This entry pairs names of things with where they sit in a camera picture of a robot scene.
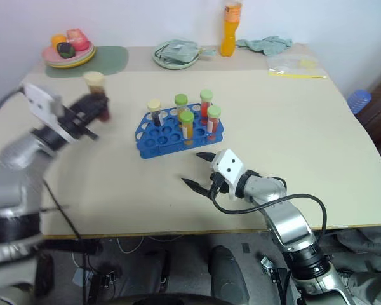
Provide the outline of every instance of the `robotic arm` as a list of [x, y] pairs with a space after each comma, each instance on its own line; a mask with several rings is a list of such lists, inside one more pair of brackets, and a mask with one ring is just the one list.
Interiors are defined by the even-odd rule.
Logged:
[[66, 143], [83, 135], [108, 112], [105, 95], [85, 95], [70, 108], [60, 97], [27, 84], [22, 92], [31, 111], [44, 121], [0, 154], [0, 304], [32, 304], [39, 268], [41, 193], [44, 174]]
[[[304, 216], [288, 201], [289, 198], [304, 195], [287, 196], [283, 179], [261, 177], [258, 173], [247, 170], [230, 149], [218, 154], [202, 152], [197, 155], [210, 162], [213, 171], [210, 189], [204, 189], [189, 179], [182, 180], [195, 192], [211, 199], [221, 212], [244, 214], [259, 210], [264, 215], [268, 230], [302, 294], [299, 304], [354, 305], [335, 268], [322, 253]], [[228, 193], [231, 199], [244, 198], [254, 207], [239, 211], [226, 210], [216, 202], [219, 191]]]

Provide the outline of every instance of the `beige table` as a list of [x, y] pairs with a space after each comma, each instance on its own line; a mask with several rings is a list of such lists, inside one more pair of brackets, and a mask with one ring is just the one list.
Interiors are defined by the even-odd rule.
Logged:
[[[297, 46], [293, 50], [305, 48]], [[152, 62], [150, 49], [130, 48], [128, 66], [107, 76], [112, 121], [94, 123], [98, 142], [83, 139], [66, 147], [47, 174], [60, 202], [81, 233], [90, 236], [254, 231], [265, 229], [260, 213], [225, 215], [181, 180], [209, 183], [208, 163], [196, 152], [231, 148], [245, 165], [288, 182], [288, 193], [321, 198], [328, 227], [381, 224], [381, 159], [368, 134], [351, 114], [330, 79], [269, 76], [263, 55], [238, 50], [234, 58], [215, 57], [185, 71], [167, 71]], [[81, 78], [49, 78], [43, 64], [24, 82], [45, 85], [70, 104], [87, 92]], [[222, 107], [221, 143], [142, 159], [134, 131], [146, 103], [186, 93], [190, 103], [209, 88]], [[33, 126], [40, 126], [26, 99], [9, 101], [0, 112], [0, 148]], [[227, 208], [246, 208], [221, 195]], [[321, 211], [310, 200], [294, 200], [313, 228]], [[47, 194], [43, 205], [52, 207]], [[72, 233], [58, 212], [43, 215], [43, 232]]]

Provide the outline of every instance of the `test tube rack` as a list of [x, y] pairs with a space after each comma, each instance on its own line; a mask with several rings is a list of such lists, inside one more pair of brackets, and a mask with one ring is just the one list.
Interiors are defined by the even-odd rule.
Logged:
[[208, 133], [206, 125], [202, 125], [200, 122], [200, 104], [190, 104], [187, 108], [195, 115], [193, 138], [191, 139], [185, 139], [182, 135], [176, 107], [161, 111], [164, 120], [163, 126], [156, 126], [152, 122], [151, 114], [149, 112], [145, 114], [135, 130], [135, 141], [141, 158], [149, 159], [223, 140], [224, 127], [221, 121], [219, 121], [217, 132]]

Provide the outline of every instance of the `green cloth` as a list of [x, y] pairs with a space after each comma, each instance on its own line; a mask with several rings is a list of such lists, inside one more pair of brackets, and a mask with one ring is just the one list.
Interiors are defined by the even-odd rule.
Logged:
[[236, 44], [241, 49], [249, 49], [254, 52], [262, 51], [264, 55], [275, 55], [292, 46], [292, 40], [281, 39], [279, 36], [268, 36], [263, 40], [240, 39], [236, 41]]
[[50, 78], [78, 78], [85, 72], [98, 71], [111, 75], [122, 71], [128, 62], [128, 50], [122, 46], [98, 46], [95, 56], [83, 65], [69, 69], [47, 66], [45, 74]]

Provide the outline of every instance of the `stacked plates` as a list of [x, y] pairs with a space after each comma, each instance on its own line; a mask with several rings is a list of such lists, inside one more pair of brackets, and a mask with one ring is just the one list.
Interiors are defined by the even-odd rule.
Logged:
[[46, 65], [58, 69], [67, 69], [83, 65], [91, 60], [95, 53], [96, 48], [90, 43], [89, 48], [84, 51], [76, 51], [76, 55], [72, 58], [62, 58], [52, 46], [45, 48], [42, 56]]

